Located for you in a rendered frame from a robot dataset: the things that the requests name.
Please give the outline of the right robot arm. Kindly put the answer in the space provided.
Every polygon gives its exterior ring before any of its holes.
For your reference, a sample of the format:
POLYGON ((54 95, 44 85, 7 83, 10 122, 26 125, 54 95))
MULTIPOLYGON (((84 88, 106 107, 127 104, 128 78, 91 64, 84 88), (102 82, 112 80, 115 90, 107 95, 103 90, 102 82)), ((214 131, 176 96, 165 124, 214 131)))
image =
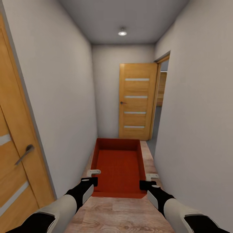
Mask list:
POLYGON ((175 233, 230 233, 205 213, 178 201, 173 195, 163 191, 156 181, 158 174, 145 174, 146 180, 139 181, 140 190, 147 192, 148 200, 163 214, 175 233))

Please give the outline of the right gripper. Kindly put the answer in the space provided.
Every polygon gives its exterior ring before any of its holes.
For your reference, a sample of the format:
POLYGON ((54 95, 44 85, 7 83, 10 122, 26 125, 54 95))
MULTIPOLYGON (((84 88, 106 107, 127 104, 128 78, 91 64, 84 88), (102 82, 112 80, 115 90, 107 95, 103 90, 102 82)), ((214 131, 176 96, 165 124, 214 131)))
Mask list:
POLYGON ((139 181, 139 188, 140 190, 145 190, 146 191, 146 188, 149 184, 156 184, 156 181, 151 181, 151 182, 148 182, 148 181, 143 181, 143 180, 140 180, 139 181))

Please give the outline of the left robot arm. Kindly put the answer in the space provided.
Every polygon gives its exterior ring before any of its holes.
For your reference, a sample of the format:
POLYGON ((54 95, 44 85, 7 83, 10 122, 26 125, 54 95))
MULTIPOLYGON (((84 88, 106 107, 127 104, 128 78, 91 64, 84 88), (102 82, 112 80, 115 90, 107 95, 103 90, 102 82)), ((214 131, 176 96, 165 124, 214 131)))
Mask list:
POLYGON ((87 177, 80 180, 80 184, 70 189, 64 196, 53 203, 34 212, 24 223, 6 233, 64 233, 68 224, 80 207, 93 194, 98 186, 100 170, 88 170, 87 177))

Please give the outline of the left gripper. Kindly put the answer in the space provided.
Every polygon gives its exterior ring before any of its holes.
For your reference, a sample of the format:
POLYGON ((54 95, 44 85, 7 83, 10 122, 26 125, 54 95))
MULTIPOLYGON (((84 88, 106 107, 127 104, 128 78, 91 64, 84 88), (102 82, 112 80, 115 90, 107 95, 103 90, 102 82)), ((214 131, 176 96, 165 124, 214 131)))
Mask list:
POLYGON ((93 178, 82 178, 81 180, 84 179, 90 179, 92 181, 92 184, 94 185, 94 187, 98 186, 98 177, 93 177, 93 178))

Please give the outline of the storage box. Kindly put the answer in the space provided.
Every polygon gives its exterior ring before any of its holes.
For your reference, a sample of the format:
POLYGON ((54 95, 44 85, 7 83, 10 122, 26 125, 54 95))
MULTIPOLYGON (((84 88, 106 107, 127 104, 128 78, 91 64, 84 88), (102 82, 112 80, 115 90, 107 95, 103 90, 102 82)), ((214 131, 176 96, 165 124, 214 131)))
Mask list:
POLYGON ((90 170, 100 170, 93 197, 140 198, 139 181, 146 180, 139 139, 97 138, 90 170))

